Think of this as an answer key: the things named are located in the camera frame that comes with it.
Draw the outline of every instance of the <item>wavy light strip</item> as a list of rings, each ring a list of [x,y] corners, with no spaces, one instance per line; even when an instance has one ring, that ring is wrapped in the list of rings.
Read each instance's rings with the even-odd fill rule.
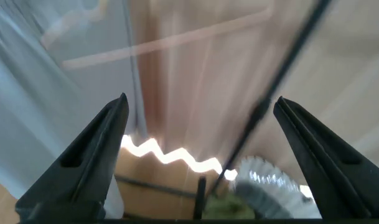
[[[222,172],[221,163],[215,157],[207,159],[203,162],[196,162],[195,158],[191,156],[189,152],[184,148],[179,148],[167,154],[163,154],[160,146],[153,138],[147,140],[142,145],[137,147],[133,144],[131,137],[124,135],[123,139],[121,140],[120,147],[127,149],[127,151],[136,157],[142,157],[143,155],[152,152],[163,164],[169,164],[170,162],[182,159],[194,172],[198,173],[207,172],[210,170],[214,170],[218,174],[221,174]],[[227,170],[224,176],[227,180],[235,180],[237,175],[238,172],[236,170]],[[308,186],[300,185],[300,191],[306,197],[313,198],[311,190]]]

